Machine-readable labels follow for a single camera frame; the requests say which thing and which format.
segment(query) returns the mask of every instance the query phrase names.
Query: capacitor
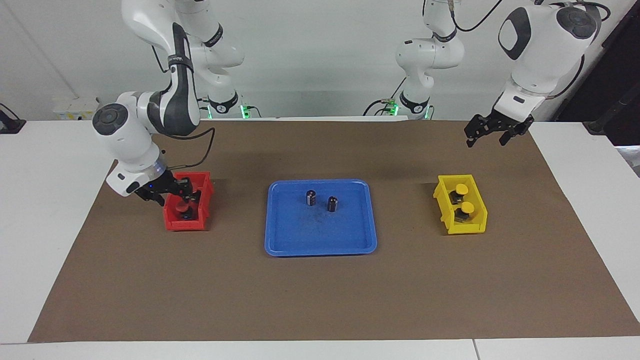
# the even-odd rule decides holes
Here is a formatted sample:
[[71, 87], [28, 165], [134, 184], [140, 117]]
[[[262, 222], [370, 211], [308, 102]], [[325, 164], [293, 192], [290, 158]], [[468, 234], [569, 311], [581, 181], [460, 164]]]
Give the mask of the capacitor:
[[449, 193], [451, 204], [458, 205], [465, 200], [465, 195], [469, 193], [469, 187], [465, 184], [457, 184], [456, 189]]
[[335, 196], [329, 198], [327, 210], [330, 213], [334, 213], [336, 210], [338, 210], [338, 198], [336, 198]]
[[471, 214], [476, 211], [476, 207], [470, 203], [469, 201], [465, 201], [462, 203], [460, 208], [455, 211], [455, 221], [456, 222], [467, 222], [471, 219]]
[[307, 205], [316, 205], [316, 192], [313, 190], [307, 191]]

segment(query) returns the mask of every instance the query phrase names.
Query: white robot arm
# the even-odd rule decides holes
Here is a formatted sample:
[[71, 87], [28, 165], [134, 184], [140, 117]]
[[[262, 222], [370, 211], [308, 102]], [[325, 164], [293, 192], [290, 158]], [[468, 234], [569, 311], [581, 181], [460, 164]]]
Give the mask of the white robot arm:
[[160, 205], [163, 193], [187, 200], [190, 182], [174, 178], [151, 134], [179, 138], [199, 124], [194, 71], [209, 81], [208, 98], [218, 112], [230, 113], [239, 96], [222, 68], [239, 65], [244, 54], [223, 37], [209, 0], [122, 0], [122, 17], [142, 40], [167, 52], [171, 82], [162, 91], [126, 92], [96, 112], [97, 137], [118, 161], [107, 184], [122, 196], [135, 193]]
[[513, 10], [502, 24], [499, 43], [515, 60], [511, 77], [487, 116], [476, 115], [465, 128], [467, 145], [494, 131], [504, 131], [503, 146], [527, 132], [531, 115], [558, 81], [584, 56], [602, 19], [593, 3], [529, 5]]
[[423, 119], [433, 88], [433, 78], [427, 72], [456, 67], [465, 55], [465, 47], [456, 37], [457, 30], [450, 10], [447, 0], [428, 0], [423, 19], [433, 36], [429, 39], [407, 40], [398, 47], [396, 61], [406, 72], [403, 91], [394, 99], [398, 105], [398, 115]]

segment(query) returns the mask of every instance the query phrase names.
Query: yellow knob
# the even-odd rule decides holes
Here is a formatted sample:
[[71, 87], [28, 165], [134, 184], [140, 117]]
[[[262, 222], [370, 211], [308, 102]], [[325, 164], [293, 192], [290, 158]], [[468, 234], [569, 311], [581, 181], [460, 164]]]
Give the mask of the yellow knob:
[[465, 184], [457, 184], [456, 193], [458, 193], [458, 195], [466, 195], [469, 193], [469, 188]]
[[465, 214], [473, 214], [476, 210], [476, 207], [470, 203], [469, 201], [465, 201], [462, 203], [462, 212]]

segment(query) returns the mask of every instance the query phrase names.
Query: brown paper mat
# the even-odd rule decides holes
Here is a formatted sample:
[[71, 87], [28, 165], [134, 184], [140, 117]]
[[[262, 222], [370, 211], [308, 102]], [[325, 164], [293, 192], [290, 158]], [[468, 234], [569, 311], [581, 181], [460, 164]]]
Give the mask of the brown paper mat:
[[[103, 186], [29, 341], [640, 335], [529, 135], [467, 149], [464, 122], [213, 124], [210, 231], [169, 233], [160, 207]], [[156, 141], [171, 163], [206, 145]], [[485, 234], [445, 235], [438, 174], [474, 175]], [[341, 177], [369, 183], [378, 249], [268, 256], [269, 184]]]

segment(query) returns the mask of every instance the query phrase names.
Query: table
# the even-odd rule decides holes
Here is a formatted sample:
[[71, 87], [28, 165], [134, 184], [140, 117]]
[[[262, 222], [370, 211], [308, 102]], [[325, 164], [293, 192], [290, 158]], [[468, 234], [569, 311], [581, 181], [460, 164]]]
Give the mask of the table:
[[[366, 121], [370, 118], [273, 119]], [[402, 120], [401, 117], [382, 120]], [[640, 179], [605, 137], [581, 124], [535, 123], [531, 133], [578, 218], [640, 317]], [[485, 141], [497, 141], [487, 138]], [[24, 344], [111, 158], [88, 121], [30, 122], [0, 137], [2, 359], [637, 359], [640, 337], [440, 341]]]

